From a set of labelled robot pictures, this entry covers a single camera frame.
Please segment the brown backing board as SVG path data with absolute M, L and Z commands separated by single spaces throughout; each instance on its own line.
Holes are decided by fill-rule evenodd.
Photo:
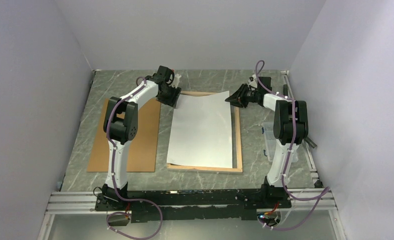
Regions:
M 105 99 L 87 166 L 88 172 L 108 172 L 109 145 L 103 130 L 107 104 L 108 99 Z M 160 108 L 161 103 L 153 98 L 138 111 L 138 132 L 130 145 L 127 158 L 128 173 L 155 171 Z

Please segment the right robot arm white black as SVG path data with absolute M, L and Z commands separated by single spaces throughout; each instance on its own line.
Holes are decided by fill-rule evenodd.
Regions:
M 288 194 L 289 170 L 295 160 L 298 148 L 309 133 L 308 106 L 304 100 L 274 92 L 272 79 L 268 76 L 252 75 L 248 83 L 243 83 L 225 102 L 238 108 L 246 108 L 255 103 L 274 111 L 273 135 L 276 141 L 271 168 L 266 176 L 272 188 L 282 188 Z

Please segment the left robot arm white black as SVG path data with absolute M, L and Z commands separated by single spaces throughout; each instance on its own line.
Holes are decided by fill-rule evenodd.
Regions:
M 131 92 L 108 100 L 103 129 L 110 158 L 102 194 L 115 210 L 128 203 L 126 165 L 130 145 L 138 132 L 138 111 L 151 99 L 175 108 L 181 93 L 180 78 L 174 70 L 161 65 L 156 73 L 138 77 Z

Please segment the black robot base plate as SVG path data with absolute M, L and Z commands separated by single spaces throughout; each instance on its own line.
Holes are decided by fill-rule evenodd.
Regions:
M 241 219 L 252 221 L 262 211 L 289 209 L 291 200 L 282 188 L 262 185 L 245 189 L 133 190 L 126 201 L 99 193 L 97 212 L 128 212 L 133 223 L 173 220 Z

